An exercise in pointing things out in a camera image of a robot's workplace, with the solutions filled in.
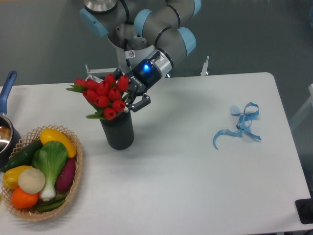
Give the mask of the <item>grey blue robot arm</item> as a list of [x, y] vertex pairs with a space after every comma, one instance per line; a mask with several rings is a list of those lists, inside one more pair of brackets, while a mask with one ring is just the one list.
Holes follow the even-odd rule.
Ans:
[[144, 9], [142, 0], [86, 0], [80, 16], [96, 35], [108, 35], [122, 23], [132, 23], [136, 33], [154, 46], [127, 75], [128, 109], [136, 112], [151, 101], [146, 92], [196, 47], [194, 34], [182, 26], [201, 8], [199, 0], [169, 0], [156, 12]]

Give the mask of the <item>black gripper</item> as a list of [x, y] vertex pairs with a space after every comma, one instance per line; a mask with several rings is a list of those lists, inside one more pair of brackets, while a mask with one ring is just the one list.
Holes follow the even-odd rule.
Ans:
[[[116, 81], [120, 77], [123, 79], [124, 76], [121, 68], [116, 68], [112, 74]], [[144, 59], [125, 75], [129, 79], [127, 88], [129, 97], [125, 101], [126, 107], [133, 112], [137, 112], [151, 103], [150, 96], [144, 93], [161, 79], [161, 72], [151, 59]], [[135, 103], [134, 100], [137, 96], [141, 96], [141, 100]]]

